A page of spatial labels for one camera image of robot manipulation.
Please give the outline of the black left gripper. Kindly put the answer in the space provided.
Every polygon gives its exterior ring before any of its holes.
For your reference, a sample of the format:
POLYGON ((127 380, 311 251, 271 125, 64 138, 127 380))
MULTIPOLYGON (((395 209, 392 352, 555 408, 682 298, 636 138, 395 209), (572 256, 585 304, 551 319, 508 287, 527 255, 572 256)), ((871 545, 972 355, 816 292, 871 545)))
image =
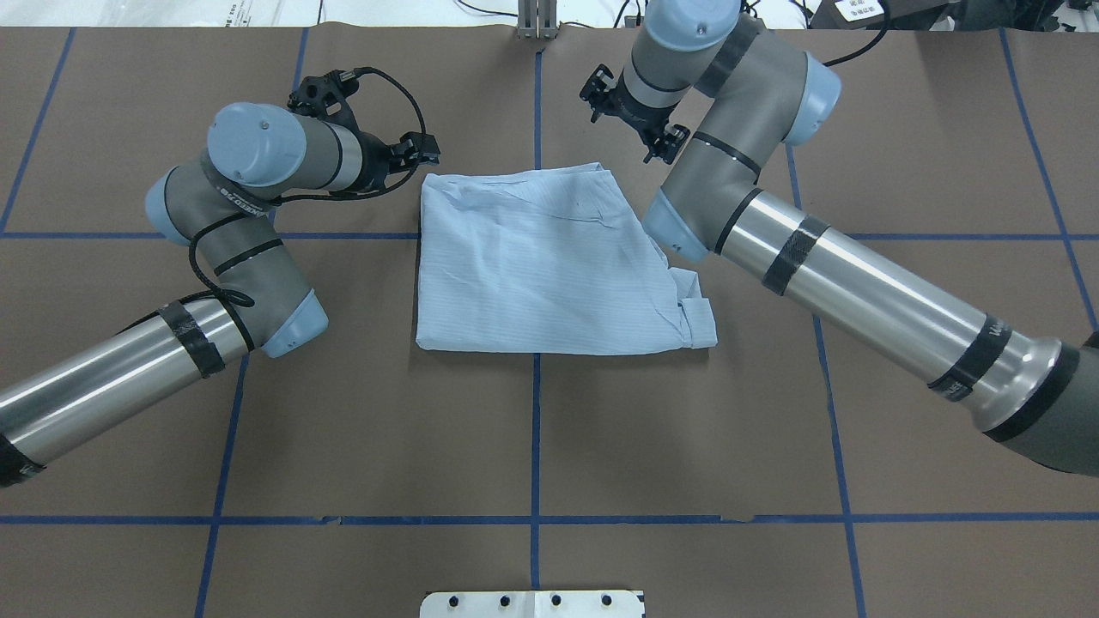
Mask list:
POLYGON ((337 141, 337 167, 332 179, 319 187, 319 191, 390 194, 412 179, 420 166, 436 166, 440 163, 442 152, 437 137, 428 132, 428 120, 415 95, 378 68, 331 70, 322 76, 307 76, 288 93, 287 110, 325 123, 337 141), (404 96, 417 115, 417 130, 409 130, 397 143, 385 144, 380 137, 360 129, 347 99, 360 90, 360 79, 365 76, 377 76, 404 96))

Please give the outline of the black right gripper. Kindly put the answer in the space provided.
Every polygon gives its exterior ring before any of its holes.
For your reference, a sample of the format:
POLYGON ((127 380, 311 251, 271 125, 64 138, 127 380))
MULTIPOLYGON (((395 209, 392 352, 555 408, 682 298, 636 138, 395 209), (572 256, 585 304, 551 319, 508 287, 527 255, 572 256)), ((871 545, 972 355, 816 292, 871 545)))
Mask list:
POLYGON ((675 107, 652 108, 640 102, 628 90, 624 79, 617 79, 606 65, 598 65, 580 90, 580 100, 592 109, 590 122, 601 117, 620 118, 629 128, 637 132, 647 148, 644 163, 653 158, 671 164, 682 145, 691 136, 691 130, 680 124, 671 124, 670 115, 675 107))

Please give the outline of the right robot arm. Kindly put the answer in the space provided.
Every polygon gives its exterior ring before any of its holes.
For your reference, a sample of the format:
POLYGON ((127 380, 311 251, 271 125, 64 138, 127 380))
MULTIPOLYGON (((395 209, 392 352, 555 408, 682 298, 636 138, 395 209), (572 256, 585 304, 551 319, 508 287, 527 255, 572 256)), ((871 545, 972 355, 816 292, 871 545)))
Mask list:
POLYGON ((781 144, 804 144, 839 75, 739 1, 652 1, 619 75, 580 98, 671 165, 642 227, 698 262, 718 255, 959 402, 998 445, 1059 472, 1098 473, 1096 338, 1025 336, 759 186, 781 144))

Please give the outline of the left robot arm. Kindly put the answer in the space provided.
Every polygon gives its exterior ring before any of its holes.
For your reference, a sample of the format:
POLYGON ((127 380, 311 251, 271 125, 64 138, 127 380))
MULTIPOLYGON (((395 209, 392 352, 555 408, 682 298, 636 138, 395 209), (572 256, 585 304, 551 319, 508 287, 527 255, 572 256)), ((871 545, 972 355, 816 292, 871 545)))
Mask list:
POLYGON ((149 223, 184 246, 203 289, 4 390, 4 488, 232 361, 254 351, 280 357, 325 332, 325 309, 271 212, 292 201, 380 198, 442 154, 412 95, 417 128, 395 143, 360 128, 349 97, 366 76, 386 73, 307 76, 284 106, 217 111, 203 151, 145 198, 149 223))

